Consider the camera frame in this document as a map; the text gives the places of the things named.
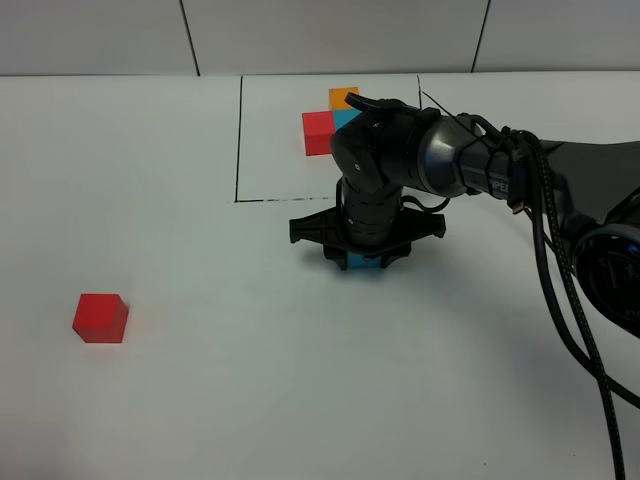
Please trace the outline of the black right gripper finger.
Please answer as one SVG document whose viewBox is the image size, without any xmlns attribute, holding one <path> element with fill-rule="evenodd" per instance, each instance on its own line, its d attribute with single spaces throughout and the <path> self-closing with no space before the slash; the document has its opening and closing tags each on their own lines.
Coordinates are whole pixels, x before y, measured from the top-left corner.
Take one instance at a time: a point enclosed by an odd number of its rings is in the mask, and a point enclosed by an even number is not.
<svg viewBox="0 0 640 480">
<path fill-rule="evenodd" d="M 335 263 L 341 270 L 347 269 L 347 253 L 331 246 L 323 246 L 323 254 L 329 261 Z"/>
<path fill-rule="evenodd" d="M 380 267 L 387 268 L 393 262 L 406 258 L 411 254 L 411 245 L 404 244 L 395 249 L 389 250 L 380 256 Z"/>
</svg>

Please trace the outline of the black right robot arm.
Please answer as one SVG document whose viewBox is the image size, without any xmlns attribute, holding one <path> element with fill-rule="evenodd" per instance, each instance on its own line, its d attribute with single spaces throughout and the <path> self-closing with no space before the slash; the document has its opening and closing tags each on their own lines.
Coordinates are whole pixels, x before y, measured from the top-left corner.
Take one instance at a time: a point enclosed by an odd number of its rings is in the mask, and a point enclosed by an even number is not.
<svg viewBox="0 0 640 480">
<path fill-rule="evenodd" d="M 345 267 L 355 254 L 387 266 L 411 244 L 442 236 L 438 207 L 407 195 L 415 189 L 451 199 L 488 194 L 513 210 L 531 208 L 533 149 L 522 132 L 483 117 L 444 115 L 398 100 L 349 94 L 356 117 L 330 139 L 341 171 L 333 208 L 293 219 L 292 242 L 320 244 Z M 559 249 L 585 296 L 607 319 L 639 331 L 639 146 L 544 140 L 542 211 L 559 231 Z"/>
</svg>

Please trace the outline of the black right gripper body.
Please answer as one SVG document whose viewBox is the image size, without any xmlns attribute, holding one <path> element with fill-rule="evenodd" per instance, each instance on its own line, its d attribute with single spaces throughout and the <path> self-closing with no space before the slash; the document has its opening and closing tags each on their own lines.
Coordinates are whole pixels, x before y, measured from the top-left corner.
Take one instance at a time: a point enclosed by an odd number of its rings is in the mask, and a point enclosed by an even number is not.
<svg viewBox="0 0 640 480">
<path fill-rule="evenodd" d="M 353 225 L 349 230 L 347 224 L 337 207 L 291 219 L 290 242 L 309 241 L 359 255 L 382 255 L 425 237 L 442 238 L 446 232 L 442 214 L 414 209 L 400 210 L 392 226 L 386 230 L 388 235 L 385 238 L 377 235 L 371 227 Z"/>
</svg>

